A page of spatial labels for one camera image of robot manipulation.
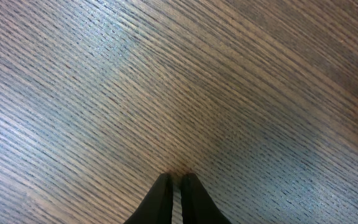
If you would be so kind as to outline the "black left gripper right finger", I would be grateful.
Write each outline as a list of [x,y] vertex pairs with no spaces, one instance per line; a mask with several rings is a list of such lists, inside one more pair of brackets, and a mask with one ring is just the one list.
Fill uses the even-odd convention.
[[185,174],[180,190],[184,224],[231,224],[213,202],[196,174]]

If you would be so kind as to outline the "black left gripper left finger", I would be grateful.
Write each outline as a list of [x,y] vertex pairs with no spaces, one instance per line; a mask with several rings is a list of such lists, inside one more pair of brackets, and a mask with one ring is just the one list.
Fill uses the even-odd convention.
[[171,224],[173,182],[168,173],[159,175],[135,212],[124,224]]

